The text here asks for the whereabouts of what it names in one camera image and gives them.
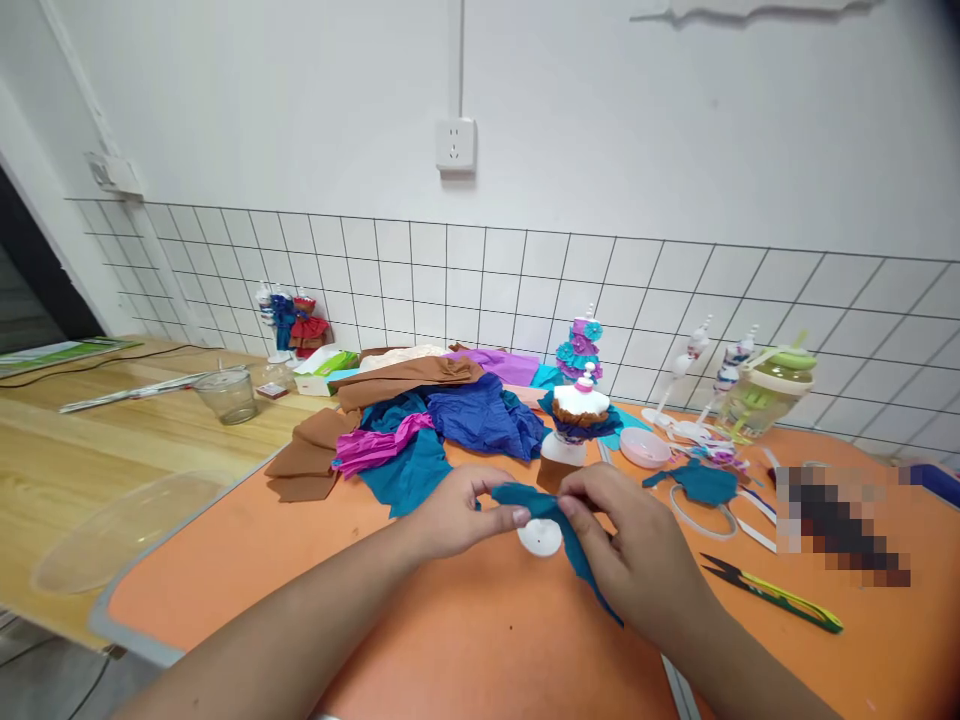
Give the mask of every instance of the pink plastic bowl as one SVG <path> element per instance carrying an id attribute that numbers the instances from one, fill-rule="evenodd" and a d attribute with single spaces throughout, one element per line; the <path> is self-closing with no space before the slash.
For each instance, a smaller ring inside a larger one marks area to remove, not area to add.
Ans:
<path id="1" fill-rule="evenodd" d="M 620 451 L 627 460 L 654 470 L 670 459 L 670 447 L 649 430 L 624 428 L 620 433 Z"/>

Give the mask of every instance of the white wall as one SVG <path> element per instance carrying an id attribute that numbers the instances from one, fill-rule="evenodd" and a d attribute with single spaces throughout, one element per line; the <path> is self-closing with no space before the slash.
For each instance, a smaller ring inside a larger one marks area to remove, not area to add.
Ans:
<path id="1" fill-rule="evenodd" d="M 0 72 L 95 196 L 89 121 L 34 3 L 9 5 Z M 960 259 L 937 5 L 678 29 L 631 0 L 468 0 L 480 169 L 445 187 L 444 0 L 58 2 L 151 200 Z"/>

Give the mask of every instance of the orange tabletop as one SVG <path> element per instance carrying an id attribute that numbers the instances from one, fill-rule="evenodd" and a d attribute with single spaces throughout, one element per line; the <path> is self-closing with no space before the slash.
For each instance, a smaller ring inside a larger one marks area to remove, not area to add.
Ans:
<path id="1" fill-rule="evenodd" d="M 623 407 L 639 417 L 638 408 Z M 960 513 L 920 488 L 898 484 L 895 470 L 835 438 L 775 429 L 764 442 L 784 465 L 833 466 L 831 483 L 848 482 L 851 474 L 839 468 L 865 470 L 860 482 L 882 488 L 886 498 L 876 532 L 888 538 L 889 551 L 909 554 L 911 587 L 870 587 L 859 573 L 829 569 L 828 556 L 775 555 L 742 532 L 721 541 L 681 523 L 694 553 L 708 552 L 822 605 L 846 629 L 831 635 L 708 574 L 711 587 L 844 717 L 941 715 L 956 679 L 960 637 L 953 602 L 960 588 Z M 451 444 L 447 450 L 455 466 L 486 462 L 521 482 L 535 481 L 537 461 L 527 467 Z M 750 449 L 746 456 L 758 466 L 750 474 L 764 483 L 757 491 L 774 503 L 760 453 Z M 588 462 L 599 459 L 591 444 Z M 612 460 L 638 480 L 652 473 L 618 452 Z M 142 557 L 104 593 L 96 630 L 128 646 L 144 639 L 190 650 L 263 596 L 388 522 L 388 508 L 359 480 L 339 482 L 323 502 L 281 504 L 266 479 L 257 471 Z M 667 480 L 650 492 L 669 505 L 671 485 Z M 679 502 L 704 526 L 724 529 L 716 510 Z M 737 498 L 730 507 L 776 538 L 747 501 Z M 514 533 L 423 567 L 320 708 L 348 720 L 676 717 L 656 648 L 617 626 L 564 553 L 534 557 Z"/>

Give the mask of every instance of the electrical outlet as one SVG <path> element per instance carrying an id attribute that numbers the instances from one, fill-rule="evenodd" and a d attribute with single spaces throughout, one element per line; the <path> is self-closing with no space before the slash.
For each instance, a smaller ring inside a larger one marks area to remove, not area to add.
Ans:
<path id="1" fill-rule="evenodd" d="M 469 118 L 441 120 L 436 130 L 437 170 L 477 169 L 477 123 Z"/>

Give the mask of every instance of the wooden table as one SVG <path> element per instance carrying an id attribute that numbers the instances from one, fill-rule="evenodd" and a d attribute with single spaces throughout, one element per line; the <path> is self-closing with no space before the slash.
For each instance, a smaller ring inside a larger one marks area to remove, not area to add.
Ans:
<path id="1" fill-rule="evenodd" d="M 144 344 L 7 378 L 0 385 L 178 345 L 133 339 Z M 224 472 L 231 482 L 244 477 L 290 440 L 294 425 L 336 404 L 296 394 L 260 400 L 260 415 L 233 427 L 220 425 L 189 391 L 70 415 L 57 412 L 69 402 L 214 370 L 218 357 L 225 366 L 265 363 L 191 347 L 0 391 L 0 606 L 91 649 L 106 647 L 109 641 L 87 630 L 99 589 L 52 595 L 31 587 L 33 568 L 46 553 L 111 501 L 171 473 L 205 469 Z M 253 373 L 256 380 L 256 369 Z"/>

